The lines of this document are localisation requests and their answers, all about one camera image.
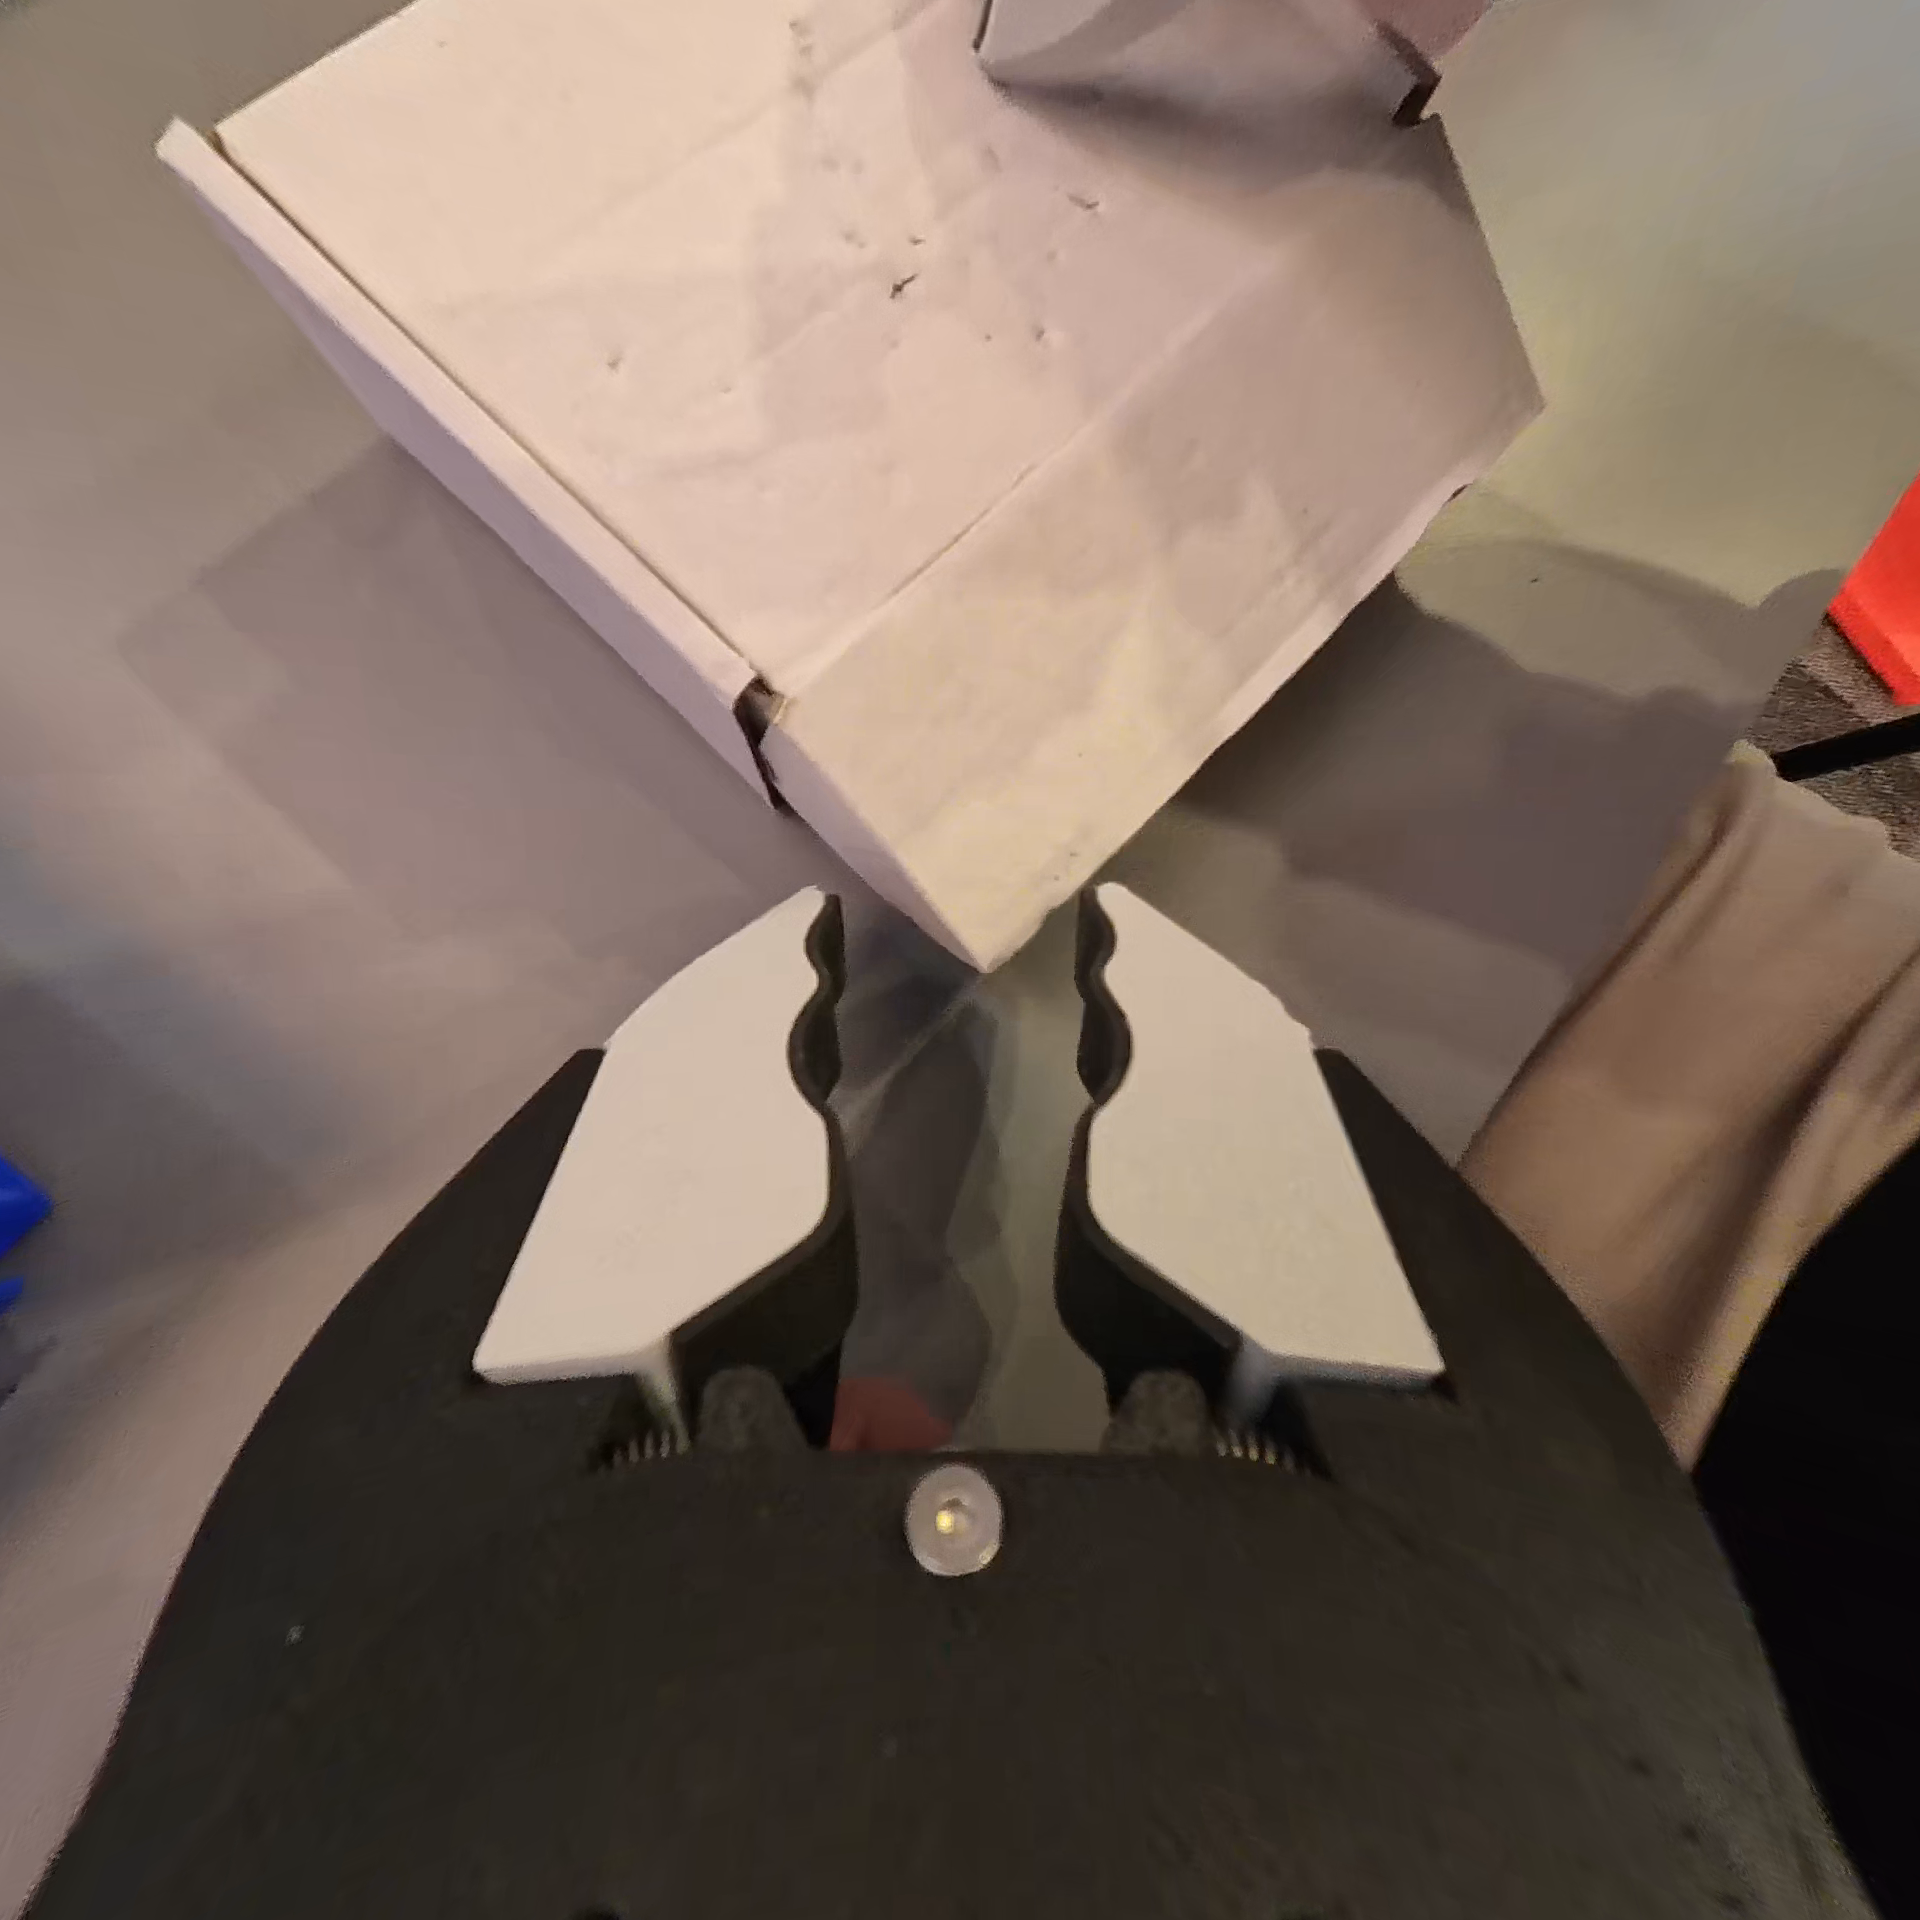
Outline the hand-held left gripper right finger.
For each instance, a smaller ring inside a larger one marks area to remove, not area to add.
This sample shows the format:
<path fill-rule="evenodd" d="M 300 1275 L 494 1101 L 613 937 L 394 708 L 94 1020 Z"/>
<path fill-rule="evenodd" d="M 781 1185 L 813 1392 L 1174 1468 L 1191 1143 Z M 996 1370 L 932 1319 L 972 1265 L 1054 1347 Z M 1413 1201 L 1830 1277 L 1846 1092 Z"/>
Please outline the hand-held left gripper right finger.
<path fill-rule="evenodd" d="M 1445 1353 L 1311 1025 L 1118 883 L 1078 901 L 1076 1126 L 1059 1313 L 1118 1411 L 1184 1377 L 1206 1420 L 1276 1446 L 1304 1384 L 1424 1396 Z"/>

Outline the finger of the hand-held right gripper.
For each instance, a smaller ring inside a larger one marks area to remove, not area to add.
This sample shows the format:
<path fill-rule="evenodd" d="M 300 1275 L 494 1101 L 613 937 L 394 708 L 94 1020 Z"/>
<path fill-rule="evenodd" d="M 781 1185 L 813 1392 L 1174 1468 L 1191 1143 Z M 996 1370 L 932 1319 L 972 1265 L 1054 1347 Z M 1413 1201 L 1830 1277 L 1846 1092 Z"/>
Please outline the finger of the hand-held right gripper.
<path fill-rule="evenodd" d="M 1422 109 L 1417 45 L 1361 5 L 985 5 L 975 64 L 1042 93 Z"/>

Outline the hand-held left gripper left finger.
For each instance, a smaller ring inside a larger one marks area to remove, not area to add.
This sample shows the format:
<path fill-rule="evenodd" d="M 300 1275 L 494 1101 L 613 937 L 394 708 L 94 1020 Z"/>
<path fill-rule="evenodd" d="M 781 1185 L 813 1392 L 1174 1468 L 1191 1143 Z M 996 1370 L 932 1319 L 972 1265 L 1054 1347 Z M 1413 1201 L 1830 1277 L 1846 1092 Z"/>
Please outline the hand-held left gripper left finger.
<path fill-rule="evenodd" d="M 810 886 L 613 1029 L 476 1339 L 485 1381 L 624 1377 L 688 1438 L 707 1388 L 756 1370 L 829 1444 L 855 1317 L 844 989 L 844 901 Z"/>

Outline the white cardboard box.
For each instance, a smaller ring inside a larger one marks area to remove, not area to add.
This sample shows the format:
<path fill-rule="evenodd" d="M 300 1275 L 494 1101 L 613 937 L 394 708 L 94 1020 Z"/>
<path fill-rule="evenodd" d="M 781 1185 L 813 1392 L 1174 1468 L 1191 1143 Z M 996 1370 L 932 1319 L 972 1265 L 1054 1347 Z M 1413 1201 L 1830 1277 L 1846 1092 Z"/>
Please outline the white cardboard box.
<path fill-rule="evenodd" d="M 979 14 L 407 5 L 156 160 L 394 445 L 990 974 L 1541 393 L 1417 36 L 1387 115 L 996 86 Z"/>

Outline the blue plastic container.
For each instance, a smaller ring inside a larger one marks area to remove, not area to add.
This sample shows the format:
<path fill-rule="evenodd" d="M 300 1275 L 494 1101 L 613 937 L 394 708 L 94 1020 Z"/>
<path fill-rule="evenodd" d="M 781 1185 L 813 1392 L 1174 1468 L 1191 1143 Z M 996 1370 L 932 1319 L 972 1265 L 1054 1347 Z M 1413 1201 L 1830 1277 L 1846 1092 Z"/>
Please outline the blue plastic container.
<path fill-rule="evenodd" d="M 4 1183 L 4 1319 L 18 1311 L 22 1298 L 22 1277 L 12 1272 L 22 1243 L 49 1221 L 55 1213 L 49 1191 L 6 1157 L 0 1164 Z"/>

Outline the black garment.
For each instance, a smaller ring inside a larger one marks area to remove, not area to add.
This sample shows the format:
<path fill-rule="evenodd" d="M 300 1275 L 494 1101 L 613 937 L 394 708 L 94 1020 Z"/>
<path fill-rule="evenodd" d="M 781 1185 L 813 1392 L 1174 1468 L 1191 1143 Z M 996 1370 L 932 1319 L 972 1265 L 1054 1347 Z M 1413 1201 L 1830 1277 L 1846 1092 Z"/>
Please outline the black garment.
<path fill-rule="evenodd" d="M 1918 1148 L 1794 1267 L 1693 1479 L 1839 1843 L 1918 1918 Z"/>

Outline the red cloth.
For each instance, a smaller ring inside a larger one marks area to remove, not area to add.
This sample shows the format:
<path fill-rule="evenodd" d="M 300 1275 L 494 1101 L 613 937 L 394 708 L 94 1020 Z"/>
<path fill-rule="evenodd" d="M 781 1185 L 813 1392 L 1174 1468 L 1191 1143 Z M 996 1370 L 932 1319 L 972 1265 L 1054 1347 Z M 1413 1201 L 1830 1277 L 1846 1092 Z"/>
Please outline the red cloth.
<path fill-rule="evenodd" d="M 1897 708 L 1918 708 L 1918 482 L 1830 600 L 1830 621 Z"/>

